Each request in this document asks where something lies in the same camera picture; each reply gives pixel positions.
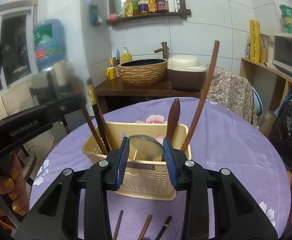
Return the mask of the left hand yellow nails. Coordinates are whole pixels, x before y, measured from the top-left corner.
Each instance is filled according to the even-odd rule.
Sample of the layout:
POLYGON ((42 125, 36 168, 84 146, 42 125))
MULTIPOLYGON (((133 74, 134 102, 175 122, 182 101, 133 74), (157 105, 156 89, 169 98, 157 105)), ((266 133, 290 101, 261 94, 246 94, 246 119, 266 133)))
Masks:
MULTIPOLYGON (((10 175, 0 176, 0 195, 8 194, 13 200, 12 209, 23 216, 29 211, 29 198, 26 191, 26 181, 22 175, 22 167, 15 153, 11 154, 10 175)), ((0 208, 0 216, 6 216, 0 208)))

